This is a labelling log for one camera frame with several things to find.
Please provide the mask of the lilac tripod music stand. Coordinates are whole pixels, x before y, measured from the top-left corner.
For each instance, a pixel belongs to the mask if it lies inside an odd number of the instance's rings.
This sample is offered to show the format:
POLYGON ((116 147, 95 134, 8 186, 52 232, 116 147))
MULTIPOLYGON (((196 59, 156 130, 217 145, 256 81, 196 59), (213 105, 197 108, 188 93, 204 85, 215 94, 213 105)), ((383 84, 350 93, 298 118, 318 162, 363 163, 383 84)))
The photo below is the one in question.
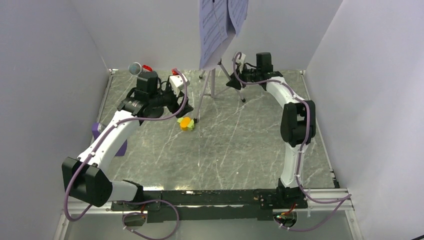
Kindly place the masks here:
MULTIPOLYGON (((224 75, 227 77, 228 80, 231 80, 230 74, 228 73, 227 69, 224 67, 224 65, 222 64, 222 59, 219 60, 219 62, 217 63, 217 66, 220 67, 221 72, 224 73, 224 75)), ((211 103, 213 104, 214 107, 216 107, 216 103, 215 103, 215 99, 218 95, 224 93, 225 91, 229 90, 230 86, 227 86, 226 88, 222 89, 220 92, 216 92, 215 91, 215 87, 216 87, 216 74, 217 72, 217 68, 213 68, 212 70, 202 70, 201 74, 198 76, 198 78, 200 80, 204 80, 203 81, 203 87, 202 87, 202 91, 200 93, 200 98, 198 100, 198 104, 196 105, 196 107, 194 108, 194 117, 193 117, 193 121, 195 124, 197 124, 199 122, 199 120, 201 119, 201 107, 202 107, 202 103, 203 103, 203 99, 205 97, 210 97, 211 103), (206 93, 206 89, 207 87, 209 87, 209 93, 206 93)), ((247 100, 246 98, 243 96, 242 91, 239 89, 235 89, 236 93, 238 94, 238 98, 242 103, 246 103, 247 100)))

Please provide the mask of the sheet music paper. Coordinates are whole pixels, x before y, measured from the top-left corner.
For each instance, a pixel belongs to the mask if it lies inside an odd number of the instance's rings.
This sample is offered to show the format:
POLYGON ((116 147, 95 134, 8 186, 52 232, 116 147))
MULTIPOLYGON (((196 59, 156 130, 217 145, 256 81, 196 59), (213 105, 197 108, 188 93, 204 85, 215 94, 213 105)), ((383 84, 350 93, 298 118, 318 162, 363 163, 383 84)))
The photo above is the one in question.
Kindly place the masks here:
POLYGON ((201 70, 211 70, 215 67, 236 35, 228 4, 228 0, 198 2, 201 70))
POLYGON ((249 0, 228 0, 229 18, 237 37, 241 33, 243 23, 247 18, 248 6, 249 0))

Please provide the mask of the purple metronome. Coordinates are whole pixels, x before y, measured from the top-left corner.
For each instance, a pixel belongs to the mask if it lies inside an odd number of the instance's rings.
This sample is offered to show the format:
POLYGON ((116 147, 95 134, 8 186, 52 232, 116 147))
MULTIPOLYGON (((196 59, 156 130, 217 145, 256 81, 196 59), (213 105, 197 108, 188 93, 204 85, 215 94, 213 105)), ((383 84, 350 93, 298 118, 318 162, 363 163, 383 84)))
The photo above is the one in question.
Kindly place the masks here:
MULTIPOLYGON (((102 132, 104 130, 107 130, 107 129, 108 129, 108 127, 106 125, 104 125, 104 124, 102 124, 100 122, 94 122, 91 125, 91 133, 92 133, 92 140, 91 140, 91 142, 92 143, 95 142, 100 137, 100 135, 102 134, 102 132)), ((113 137, 112 136, 112 133, 110 133, 106 137, 106 139, 102 142, 101 145, 102 146, 106 146, 107 143, 110 142, 110 140, 112 139, 112 137, 113 137)), ((117 152, 115 153, 115 156, 116 157, 123 157, 126 154, 126 152, 127 152, 127 148, 128 148, 128 140, 126 139, 122 143, 122 145, 120 146, 120 148, 117 150, 117 152)))

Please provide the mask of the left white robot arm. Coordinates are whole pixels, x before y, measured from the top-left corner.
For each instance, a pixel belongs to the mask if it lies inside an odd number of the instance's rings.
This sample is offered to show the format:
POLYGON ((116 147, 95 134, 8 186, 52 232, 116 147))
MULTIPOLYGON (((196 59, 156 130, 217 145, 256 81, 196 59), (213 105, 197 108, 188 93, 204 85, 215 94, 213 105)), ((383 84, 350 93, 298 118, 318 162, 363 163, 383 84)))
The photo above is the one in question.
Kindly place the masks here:
POLYGON ((148 121, 181 118, 193 111, 189 104, 189 81, 179 71, 162 81, 155 71, 136 74, 136 85, 118 104, 109 124, 77 158, 67 157, 61 166, 65 188, 64 206, 70 197, 101 207, 107 202, 124 202, 131 210, 144 203, 144 188, 131 181, 112 181, 106 176, 116 153, 148 121))

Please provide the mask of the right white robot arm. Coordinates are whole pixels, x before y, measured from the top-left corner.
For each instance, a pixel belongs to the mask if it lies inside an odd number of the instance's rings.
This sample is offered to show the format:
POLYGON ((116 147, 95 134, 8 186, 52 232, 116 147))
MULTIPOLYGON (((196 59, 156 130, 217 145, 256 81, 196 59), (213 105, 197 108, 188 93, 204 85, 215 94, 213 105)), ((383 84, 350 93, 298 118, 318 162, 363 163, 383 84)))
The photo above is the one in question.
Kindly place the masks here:
POLYGON ((233 74, 227 83, 240 90, 246 86, 259 85, 269 93, 282 108, 280 135, 285 145, 282 173, 278 180, 276 202, 288 208, 296 196, 303 194, 302 168, 304 155, 315 137, 316 106, 297 94, 286 82, 283 74, 275 71, 269 52, 256 55, 256 65, 244 61, 244 55, 236 52, 232 58, 233 74))

